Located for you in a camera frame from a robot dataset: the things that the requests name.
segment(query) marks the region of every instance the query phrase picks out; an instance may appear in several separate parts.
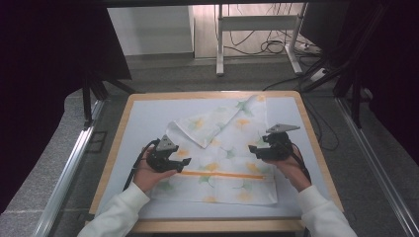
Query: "gray floor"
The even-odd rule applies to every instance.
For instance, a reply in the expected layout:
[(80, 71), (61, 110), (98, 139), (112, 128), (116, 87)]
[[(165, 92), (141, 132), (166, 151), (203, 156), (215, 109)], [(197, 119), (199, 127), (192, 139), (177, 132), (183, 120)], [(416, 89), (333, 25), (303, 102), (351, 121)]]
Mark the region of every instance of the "gray floor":
[[(225, 63), (225, 76), (222, 78), (215, 76), (214, 60), (155, 59), (146, 63), (135, 57), (127, 60), (133, 80), (126, 83), (142, 92), (258, 91), (293, 77), (285, 57), (229, 59)], [(272, 89), (291, 90), (295, 85), (296, 82), (292, 81)], [(311, 111), (310, 118), (316, 133), (321, 134), (319, 142), (345, 214), (359, 236), (405, 236), (365, 155), (338, 109), (331, 94), (332, 86), (333, 82), (323, 85), (304, 95), (304, 100)], [(101, 119), (95, 129), (97, 137), (106, 134), (106, 139), (101, 146), (93, 142), (95, 137), (92, 138), (50, 236), (75, 236), (84, 225), (127, 99), (125, 92), (111, 85), (107, 87), (111, 95), (102, 110), (105, 119)], [(377, 121), (369, 111), (368, 104), (362, 104), (361, 120), (363, 132), (385, 171), (415, 218), (419, 219), (418, 166)], [(0, 236), (29, 236), (34, 232), (83, 127), (83, 121), (81, 93), (78, 91), (66, 99), (65, 114), (55, 135), (36, 168), (0, 216)]]

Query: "human hand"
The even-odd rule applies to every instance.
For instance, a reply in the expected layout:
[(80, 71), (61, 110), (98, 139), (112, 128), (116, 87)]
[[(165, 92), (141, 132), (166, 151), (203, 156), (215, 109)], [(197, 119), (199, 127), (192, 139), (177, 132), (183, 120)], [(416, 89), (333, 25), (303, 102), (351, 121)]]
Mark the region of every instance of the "human hand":
[[(302, 161), (301, 153), (293, 145), (293, 153)], [(292, 156), (285, 160), (263, 160), (268, 164), (275, 165), (291, 182), (297, 191), (301, 192), (311, 186), (310, 180), (302, 172), (301, 167)]]
[(158, 173), (154, 171), (148, 164), (145, 159), (149, 156), (152, 151), (152, 147), (148, 148), (144, 155), (142, 156), (141, 161), (138, 164), (136, 172), (133, 176), (132, 181), (143, 191), (147, 192), (151, 190), (160, 180), (173, 176), (177, 173), (176, 170), (166, 171), (164, 173)]

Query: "wall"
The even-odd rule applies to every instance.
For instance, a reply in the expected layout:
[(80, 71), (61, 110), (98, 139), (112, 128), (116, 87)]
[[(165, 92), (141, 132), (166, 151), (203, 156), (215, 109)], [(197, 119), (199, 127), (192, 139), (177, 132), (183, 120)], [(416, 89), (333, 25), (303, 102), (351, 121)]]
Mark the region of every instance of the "wall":
[(124, 55), (193, 52), (188, 6), (108, 9)]

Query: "orange line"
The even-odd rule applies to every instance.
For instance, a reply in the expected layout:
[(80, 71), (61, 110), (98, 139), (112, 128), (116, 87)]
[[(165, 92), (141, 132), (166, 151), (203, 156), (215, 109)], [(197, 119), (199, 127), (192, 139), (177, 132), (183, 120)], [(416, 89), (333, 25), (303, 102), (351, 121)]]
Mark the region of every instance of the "orange line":
[(197, 171), (182, 171), (180, 175), (192, 175), (192, 176), (224, 176), (224, 177), (232, 177), (232, 178), (245, 178), (245, 179), (256, 179), (256, 180), (264, 180), (265, 176), (257, 176), (257, 175), (244, 175), (244, 174), (228, 174), (228, 173), (219, 173), (219, 172), (197, 172)]

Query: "cloth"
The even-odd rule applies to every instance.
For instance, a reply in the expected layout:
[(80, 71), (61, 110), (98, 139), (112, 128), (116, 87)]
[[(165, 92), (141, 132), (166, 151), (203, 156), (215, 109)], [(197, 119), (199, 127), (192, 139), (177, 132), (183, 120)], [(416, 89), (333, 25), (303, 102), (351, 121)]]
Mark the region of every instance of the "cloth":
[(138, 220), (138, 212), (150, 198), (133, 182), (121, 194), (114, 196), (93, 221), (87, 224), (79, 237), (126, 236)]
[[(300, 192), (297, 199), (303, 213), (302, 221), (311, 236), (357, 236), (339, 208), (325, 199), (316, 186)], [(126, 236), (138, 220), (139, 210), (147, 202), (148, 196), (131, 183), (124, 192), (112, 198), (104, 211), (87, 224), (78, 236)]]
[(278, 201), (275, 168), (256, 159), (248, 146), (268, 146), (266, 98), (252, 96), (234, 107), (218, 107), (170, 122), (168, 137), (179, 149), (170, 160), (192, 158), (182, 173), (161, 181), (152, 198), (272, 204)]

